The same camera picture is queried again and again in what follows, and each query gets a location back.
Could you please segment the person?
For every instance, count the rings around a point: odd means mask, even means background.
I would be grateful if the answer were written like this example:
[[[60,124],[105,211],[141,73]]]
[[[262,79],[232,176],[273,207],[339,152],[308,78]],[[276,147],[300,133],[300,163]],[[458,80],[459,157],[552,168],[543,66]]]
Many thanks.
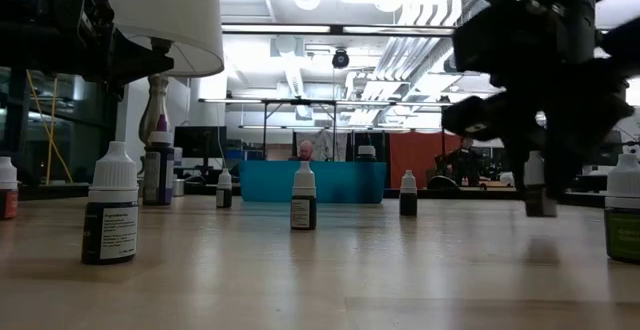
[[[320,144],[310,140],[303,140],[298,144],[297,153],[288,158],[289,161],[324,161],[326,156]]]
[[[474,140],[468,137],[460,139],[457,149],[436,157],[436,174],[451,179],[457,186],[479,187],[484,169],[482,156],[472,149]]]

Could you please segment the large bottle violet nozzle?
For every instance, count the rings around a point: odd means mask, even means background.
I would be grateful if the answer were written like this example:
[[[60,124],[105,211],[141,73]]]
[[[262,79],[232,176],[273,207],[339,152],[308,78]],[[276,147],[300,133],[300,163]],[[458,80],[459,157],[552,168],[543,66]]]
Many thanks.
[[[174,153],[173,135],[168,130],[167,118],[161,114],[156,128],[145,146],[143,204],[168,206],[173,198]]]

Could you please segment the small red dropper bottle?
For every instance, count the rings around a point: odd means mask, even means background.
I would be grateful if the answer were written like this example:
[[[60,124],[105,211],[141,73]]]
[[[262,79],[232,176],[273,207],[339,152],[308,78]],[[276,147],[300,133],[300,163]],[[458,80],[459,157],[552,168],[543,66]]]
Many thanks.
[[[0,220],[16,217],[18,208],[17,168],[11,158],[0,157]]]

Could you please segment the black office chair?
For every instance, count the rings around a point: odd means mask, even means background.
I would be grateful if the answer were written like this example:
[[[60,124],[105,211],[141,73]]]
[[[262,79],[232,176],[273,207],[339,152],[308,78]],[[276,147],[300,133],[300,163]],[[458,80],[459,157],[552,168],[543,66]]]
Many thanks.
[[[460,187],[453,179],[443,175],[436,175],[427,182],[427,189],[435,191],[459,191]]]

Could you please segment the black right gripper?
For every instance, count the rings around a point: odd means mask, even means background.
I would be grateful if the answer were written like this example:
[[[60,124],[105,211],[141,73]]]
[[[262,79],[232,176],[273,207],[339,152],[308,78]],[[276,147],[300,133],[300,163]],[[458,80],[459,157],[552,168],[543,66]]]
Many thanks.
[[[519,143],[546,143],[547,197],[556,200],[575,177],[575,154],[564,143],[599,143],[633,113],[621,98],[634,76],[632,62],[555,63],[532,74],[529,66],[509,66],[492,75],[504,89],[492,98],[492,134],[509,143],[514,187],[523,191],[527,149]]]

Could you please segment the blue plastic bin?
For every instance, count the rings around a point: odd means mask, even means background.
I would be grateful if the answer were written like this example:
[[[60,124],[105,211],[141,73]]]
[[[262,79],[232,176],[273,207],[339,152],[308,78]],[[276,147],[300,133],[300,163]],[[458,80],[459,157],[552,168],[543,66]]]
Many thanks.
[[[319,203],[378,204],[385,188],[384,162],[244,161],[239,165],[246,202],[288,202],[313,195]]]

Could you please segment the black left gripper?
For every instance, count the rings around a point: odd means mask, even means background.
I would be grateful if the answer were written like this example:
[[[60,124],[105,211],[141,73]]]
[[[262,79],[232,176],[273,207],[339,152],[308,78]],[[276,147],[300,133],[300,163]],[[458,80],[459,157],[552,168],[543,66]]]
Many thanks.
[[[102,90],[120,95],[117,83],[130,83],[174,67],[174,60],[168,56],[173,45],[169,40],[152,37],[148,49],[114,28],[100,35],[95,45],[64,49],[55,54],[51,72],[80,76],[85,82],[96,83]]]

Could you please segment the orange partition wall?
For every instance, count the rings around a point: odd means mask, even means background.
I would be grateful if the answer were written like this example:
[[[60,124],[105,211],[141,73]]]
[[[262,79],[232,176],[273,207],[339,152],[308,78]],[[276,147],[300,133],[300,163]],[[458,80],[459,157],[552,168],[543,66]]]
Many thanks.
[[[407,170],[411,170],[416,178],[417,187],[422,189],[432,172],[438,172],[436,159],[445,146],[444,153],[457,150],[461,138],[456,135],[437,133],[391,133],[389,135],[390,187],[399,188],[401,178]]]

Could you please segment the silver lamp white shade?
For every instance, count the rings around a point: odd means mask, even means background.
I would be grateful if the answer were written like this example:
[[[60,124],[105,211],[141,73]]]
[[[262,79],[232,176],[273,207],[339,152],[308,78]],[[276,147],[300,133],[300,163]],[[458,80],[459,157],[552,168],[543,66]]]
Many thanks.
[[[204,79],[224,70],[220,0],[109,0],[114,23],[125,37],[150,49],[154,41],[169,47],[174,65],[154,78],[166,92],[171,128],[209,125],[213,118],[198,104]]]

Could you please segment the small green dropper bottle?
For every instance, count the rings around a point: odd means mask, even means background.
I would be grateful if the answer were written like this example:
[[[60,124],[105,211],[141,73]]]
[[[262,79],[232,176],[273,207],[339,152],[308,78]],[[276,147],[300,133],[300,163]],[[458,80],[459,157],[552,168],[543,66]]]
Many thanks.
[[[640,264],[640,163],[624,153],[608,173],[604,208],[609,258]]]

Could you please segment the black computer monitor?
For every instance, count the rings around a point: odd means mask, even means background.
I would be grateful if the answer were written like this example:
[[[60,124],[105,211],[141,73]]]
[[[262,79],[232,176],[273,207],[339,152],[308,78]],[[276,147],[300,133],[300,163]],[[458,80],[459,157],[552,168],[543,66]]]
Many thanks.
[[[184,158],[222,158],[226,135],[225,126],[178,126],[174,146],[182,149]]]

